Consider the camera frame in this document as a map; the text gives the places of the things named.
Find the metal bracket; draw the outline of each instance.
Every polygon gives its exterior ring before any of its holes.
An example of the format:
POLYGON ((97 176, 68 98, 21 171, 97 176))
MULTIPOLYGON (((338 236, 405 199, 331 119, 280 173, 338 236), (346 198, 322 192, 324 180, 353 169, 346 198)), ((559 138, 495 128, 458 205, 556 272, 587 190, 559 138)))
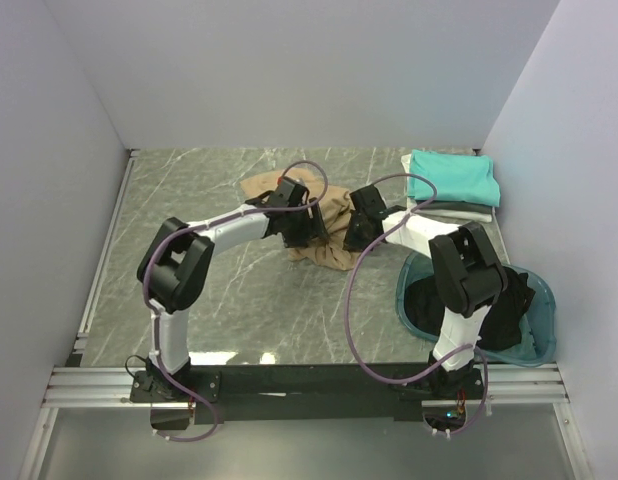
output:
POLYGON ((42 408, 29 442, 18 480, 36 480, 42 469, 51 433, 58 417, 57 408, 42 408))
MULTIPOLYGON (((191 372, 188 380, 197 386, 196 393, 201 397, 215 402, 220 391, 220 375, 218 373, 191 372)), ((134 374, 133 384, 129 400, 133 403, 165 403, 172 401, 189 401, 189 397, 182 392, 177 392, 179 398, 167 398, 172 395, 173 388, 165 395, 163 385, 156 381, 149 373, 139 370, 134 374)))
POLYGON ((556 403, 553 408, 556 412, 560 433, 565 442, 565 448, 567 449, 567 455, 569 456, 569 462, 571 463, 575 479, 594 480, 591 466, 587 460, 585 446, 573 417, 571 405, 568 403, 556 403))

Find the gray marble surface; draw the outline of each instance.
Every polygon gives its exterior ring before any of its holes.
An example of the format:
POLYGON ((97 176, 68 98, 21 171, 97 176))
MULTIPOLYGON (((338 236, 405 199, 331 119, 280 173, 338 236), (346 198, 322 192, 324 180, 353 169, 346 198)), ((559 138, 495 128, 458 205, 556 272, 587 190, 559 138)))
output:
MULTIPOLYGON (((243 202, 239 181, 292 161, 320 163, 334 185, 356 189, 401 172, 409 149, 193 149, 140 151, 114 232, 102 288, 94 303, 82 366, 121 366, 146 355, 151 332, 136 268, 160 224, 176 216, 204 220, 243 202)), ((388 204, 405 204, 404 181, 380 189, 388 204)), ((497 225, 486 224, 501 258, 497 225)), ((409 250, 383 245, 365 261, 352 296, 352 330, 369 362, 424 361, 432 344, 412 336, 395 312, 396 283, 409 250)), ((351 362, 343 330, 348 272, 291 262, 278 237, 215 257, 192 307, 194 363, 351 362)))

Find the teal towel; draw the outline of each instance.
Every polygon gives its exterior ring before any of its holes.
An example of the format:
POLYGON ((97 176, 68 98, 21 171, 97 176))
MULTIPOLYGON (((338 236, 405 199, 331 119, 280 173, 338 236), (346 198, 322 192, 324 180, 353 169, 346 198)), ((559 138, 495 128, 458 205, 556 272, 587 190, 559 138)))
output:
MULTIPOLYGON (((493 160, 486 155, 472 157, 414 150, 409 171, 425 177, 436 186, 437 200, 500 206, 500 186, 493 178, 493 160)), ((409 179, 409 197, 426 200, 432 193, 426 183, 409 179)))

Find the white enclosure wall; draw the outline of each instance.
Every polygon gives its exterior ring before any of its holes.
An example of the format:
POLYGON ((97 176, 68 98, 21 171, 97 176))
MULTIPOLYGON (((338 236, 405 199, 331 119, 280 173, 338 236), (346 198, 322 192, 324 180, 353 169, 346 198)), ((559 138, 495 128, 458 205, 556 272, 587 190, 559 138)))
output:
POLYGON ((0 0, 0 479, 71 351, 124 167, 42 0, 0 0))
POLYGON ((46 0, 127 147, 481 147, 558 0, 46 0))
POLYGON ((599 480, 618 479, 618 0, 562 0, 484 151, 504 235, 558 304, 558 365, 599 480))

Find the brown fabric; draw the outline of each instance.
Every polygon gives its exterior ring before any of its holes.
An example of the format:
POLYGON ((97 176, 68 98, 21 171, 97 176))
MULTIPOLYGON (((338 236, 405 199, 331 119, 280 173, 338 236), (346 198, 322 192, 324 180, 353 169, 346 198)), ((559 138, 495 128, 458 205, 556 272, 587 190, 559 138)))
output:
MULTIPOLYGON (((267 190, 275 190, 282 170, 267 172, 240 182, 240 187, 249 198, 260 195, 267 190)), ((324 188, 324 184, 313 173, 303 168, 293 168, 287 176, 295 180, 302 180, 309 189, 310 197, 317 197, 324 188)), ((308 258, 316 265, 334 268, 336 270, 351 270, 358 259, 358 253, 347 252, 343 248, 345 233, 349 226, 353 204, 349 198, 349 190, 329 185, 327 194, 320 201, 320 211, 329 233, 329 240, 314 239, 307 248, 290 248, 291 260, 308 258)))

